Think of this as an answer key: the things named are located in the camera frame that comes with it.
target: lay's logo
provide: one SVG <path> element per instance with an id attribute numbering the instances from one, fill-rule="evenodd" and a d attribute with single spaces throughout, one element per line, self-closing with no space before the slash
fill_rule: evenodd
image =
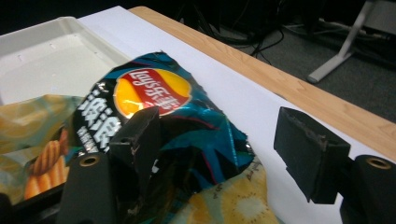
<path id="1" fill-rule="evenodd" d="M 138 110 L 157 105 L 166 115 L 191 99 L 191 85 L 175 73 L 162 69 L 137 69 L 117 79 L 116 108 L 126 118 Z"/>

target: plastic tray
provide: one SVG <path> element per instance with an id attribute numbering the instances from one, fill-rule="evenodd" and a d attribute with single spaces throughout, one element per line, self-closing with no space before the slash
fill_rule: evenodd
<path id="1" fill-rule="evenodd" d="M 78 20 L 62 17 L 0 36 L 0 105 L 44 94 L 85 96 L 129 58 Z"/>

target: white table surface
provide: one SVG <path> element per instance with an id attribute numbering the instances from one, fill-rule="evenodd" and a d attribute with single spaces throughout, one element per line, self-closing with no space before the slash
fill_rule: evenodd
<path id="1" fill-rule="evenodd" d="M 274 151 L 279 108 L 298 107 L 121 7 L 78 20 L 131 59 L 162 50 L 191 72 L 210 99 L 238 129 L 248 135 L 249 142 L 267 171 L 269 204 L 285 223 L 341 223 L 339 206 L 342 197 L 337 197 L 336 205 L 308 203 L 286 171 L 285 163 Z M 384 157 L 329 125 L 324 125 L 352 145 L 350 158 L 360 154 Z"/>

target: wooden table edge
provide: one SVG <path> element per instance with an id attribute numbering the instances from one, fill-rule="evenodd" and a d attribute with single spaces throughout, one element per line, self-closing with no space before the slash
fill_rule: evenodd
<path id="1" fill-rule="evenodd" d="M 322 91 L 148 7 L 134 7 L 130 11 L 265 89 L 284 97 L 337 130 L 396 161 L 395 123 Z"/>

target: table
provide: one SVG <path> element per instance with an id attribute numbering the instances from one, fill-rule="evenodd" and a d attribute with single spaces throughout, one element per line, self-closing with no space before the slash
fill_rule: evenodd
<path id="1" fill-rule="evenodd" d="M 190 71 L 261 159 L 268 200 L 286 223 L 341 223 L 339 204 L 307 203 L 273 149 L 278 109 L 303 110 L 352 145 L 350 157 L 396 161 L 396 124 L 230 48 L 146 7 L 115 7 L 79 19 L 131 58 L 163 50 Z"/>

